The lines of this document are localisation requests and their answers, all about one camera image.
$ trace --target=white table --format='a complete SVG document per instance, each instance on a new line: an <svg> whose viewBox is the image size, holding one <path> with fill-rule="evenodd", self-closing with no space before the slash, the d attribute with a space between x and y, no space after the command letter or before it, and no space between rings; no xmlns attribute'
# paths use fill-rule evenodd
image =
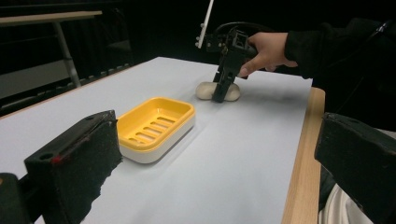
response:
<svg viewBox="0 0 396 224"><path fill-rule="evenodd" d="M304 148L316 143L322 111L308 109L314 129L304 116L323 102L312 101L311 80L256 72L236 79L242 92L236 102L197 99L195 88L211 81L217 67L156 58L3 117L0 172L21 178L25 158L91 114L114 109L120 116L165 96L194 105L194 127L158 162L124 159L83 223L289 224L303 223L304 211L316 220L318 182L304 184L318 177L318 165L312 144Z"/></svg>

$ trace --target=soap dish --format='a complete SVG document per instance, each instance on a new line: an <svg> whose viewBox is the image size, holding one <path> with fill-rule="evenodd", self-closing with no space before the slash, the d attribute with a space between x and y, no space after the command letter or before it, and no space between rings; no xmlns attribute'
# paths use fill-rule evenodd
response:
<svg viewBox="0 0 396 224"><path fill-rule="evenodd" d="M167 97L153 97L121 115L117 131L121 154L133 161L158 160L195 122L193 105Z"/></svg>

